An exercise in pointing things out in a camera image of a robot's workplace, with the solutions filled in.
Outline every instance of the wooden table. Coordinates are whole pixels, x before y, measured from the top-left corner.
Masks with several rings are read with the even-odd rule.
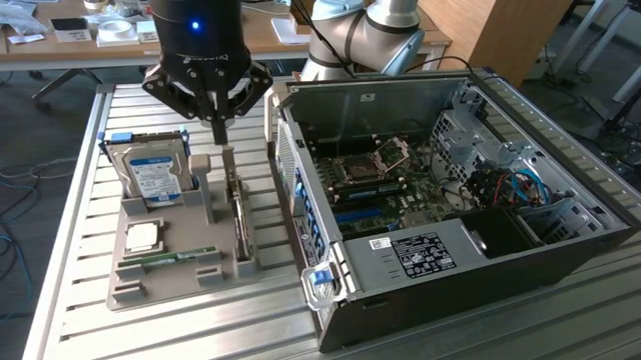
[[[253,4],[253,6],[277,13],[289,11],[289,8],[279,4]],[[35,16],[46,26],[51,26],[51,18],[80,17],[87,14],[83,0],[62,0],[56,4],[38,4]],[[255,59],[307,57],[309,46],[306,44],[283,45],[271,28],[271,18],[287,18],[287,15],[274,16],[247,9],[243,9],[242,14],[246,45]],[[421,26],[426,30],[426,37],[420,53],[433,59],[444,54],[452,40],[436,28],[422,11],[421,15]],[[98,48],[95,41],[60,43],[54,33],[46,35],[46,40],[14,45],[7,39],[7,36],[15,35],[14,30],[6,26],[4,31],[0,32],[0,71],[152,65],[158,62],[161,53],[159,43]]]

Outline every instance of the tape roll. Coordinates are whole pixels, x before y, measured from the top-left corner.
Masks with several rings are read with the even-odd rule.
[[[84,7],[90,10],[102,10],[107,4],[110,4],[110,0],[84,0]]]
[[[107,41],[116,41],[135,36],[134,26],[122,20],[107,21],[98,26],[98,34]]]

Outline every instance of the barcode sticker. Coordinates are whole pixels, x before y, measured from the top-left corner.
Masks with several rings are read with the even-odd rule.
[[[370,240],[370,246],[371,246],[371,250],[390,248],[392,247],[390,238],[376,238],[374,240]]]

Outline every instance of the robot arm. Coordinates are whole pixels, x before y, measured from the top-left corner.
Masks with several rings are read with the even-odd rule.
[[[270,69],[251,61],[245,45],[241,2],[152,0],[151,9],[162,54],[143,88],[187,119],[210,122],[215,143],[226,145],[226,127],[250,111],[273,83]],[[250,82],[229,98],[247,71]]]
[[[342,61],[358,62],[390,76],[410,66],[424,43],[417,0],[317,0],[311,21]],[[347,78],[341,61],[313,32],[302,81]]]

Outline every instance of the blue cable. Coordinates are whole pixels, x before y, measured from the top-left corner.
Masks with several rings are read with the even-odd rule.
[[[0,224],[7,224],[11,221],[20,218],[35,207],[36,202],[39,201],[39,191],[35,187],[7,184],[4,181],[0,181],[0,185],[7,186],[8,188],[14,188],[14,189],[26,189],[26,190],[31,191],[31,193],[34,194],[30,205],[10,220],[0,220]]]
[[[517,183],[517,175],[513,175],[513,176],[512,176],[512,187],[514,188],[518,197],[528,202],[528,196],[526,196],[526,194],[521,191],[521,189],[520,189],[520,184]]]
[[[34,281],[31,280],[31,274],[30,274],[30,270],[27,268],[27,264],[26,264],[24,256],[23,256],[23,251],[20,250],[20,247],[18,246],[18,244],[14,243],[14,240],[11,240],[11,238],[7,238],[6,236],[0,235],[0,239],[10,242],[10,245],[14,246],[14,249],[18,253],[18,260],[20,261],[22,270],[24,271],[24,276],[26,276],[26,279],[27,279],[27,299],[22,303],[20,307],[12,313],[10,313],[7,316],[4,316],[4,318],[0,319],[0,325],[2,325],[8,319],[11,319],[14,314],[19,313],[23,310],[23,308],[28,305],[28,302],[31,300],[31,295],[32,295],[32,283],[34,283]]]
[[[525,174],[528,176],[530,176],[533,179],[534,179],[534,182],[537,183],[537,186],[541,188],[541,192],[542,192],[542,201],[549,204],[550,203],[550,197],[548,196],[548,190],[544,186],[544,182],[541,181],[541,178],[537,174],[534,174],[534,172],[530,170],[530,169],[521,169],[520,171],[517,171],[517,173],[521,173],[521,174]]]

